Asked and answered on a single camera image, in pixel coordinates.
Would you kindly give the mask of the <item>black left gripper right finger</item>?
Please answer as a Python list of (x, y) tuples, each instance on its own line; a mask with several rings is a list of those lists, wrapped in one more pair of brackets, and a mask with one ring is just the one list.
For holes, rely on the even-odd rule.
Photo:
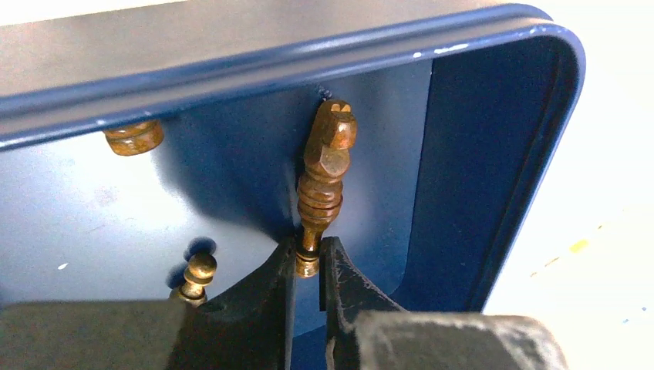
[(323, 239), (320, 252), (329, 369), (568, 368), (533, 318), (408, 311), (353, 264), (340, 239)]

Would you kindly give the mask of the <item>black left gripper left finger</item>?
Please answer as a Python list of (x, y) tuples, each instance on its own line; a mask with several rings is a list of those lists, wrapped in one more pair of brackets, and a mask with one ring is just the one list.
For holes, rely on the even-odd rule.
[(287, 369), (295, 243), (207, 303), (86, 301), (1, 311), (3, 369)]

